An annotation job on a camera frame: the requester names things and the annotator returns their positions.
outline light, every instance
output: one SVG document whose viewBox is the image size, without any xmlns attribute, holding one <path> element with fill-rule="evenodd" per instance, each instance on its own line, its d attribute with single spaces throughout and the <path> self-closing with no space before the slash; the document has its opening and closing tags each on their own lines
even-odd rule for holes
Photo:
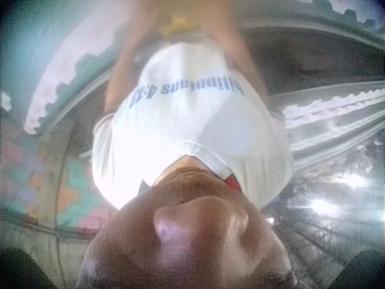
<svg viewBox="0 0 385 289">
<path fill-rule="evenodd" d="M 352 188 L 365 187 L 368 184 L 363 177 L 349 173 L 344 174 L 341 181 Z"/>
<path fill-rule="evenodd" d="M 267 218 L 266 221 L 267 221 L 271 226 L 273 226 L 273 225 L 274 225 L 274 222 L 275 222 L 275 220 L 274 220 L 273 217 Z"/>
<path fill-rule="evenodd" d="M 324 200 L 314 200 L 309 206 L 314 212 L 320 215 L 334 215 L 337 212 L 337 206 Z"/>
</svg>

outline painted wall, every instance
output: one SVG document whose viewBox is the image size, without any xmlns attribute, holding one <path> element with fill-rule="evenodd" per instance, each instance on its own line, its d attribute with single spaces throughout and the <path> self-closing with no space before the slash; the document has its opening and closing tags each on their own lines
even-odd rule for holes
<svg viewBox="0 0 385 289">
<path fill-rule="evenodd" d="M 39 219 L 39 193 L 46 173 L 44 150 L 11 120 L 2 121 L 1 207 Z M 57 196 L 56 224 L 60 228 L 99 230 L 115 213 L 94 186 L 91 167 L 67 157 Z"/>
<path fill-rule="evenodd" d="M 58 192 L 57 225 L 99 230 L 114 213 L 92 181 L 90 164 L 67 158 Z"/>
</svg>

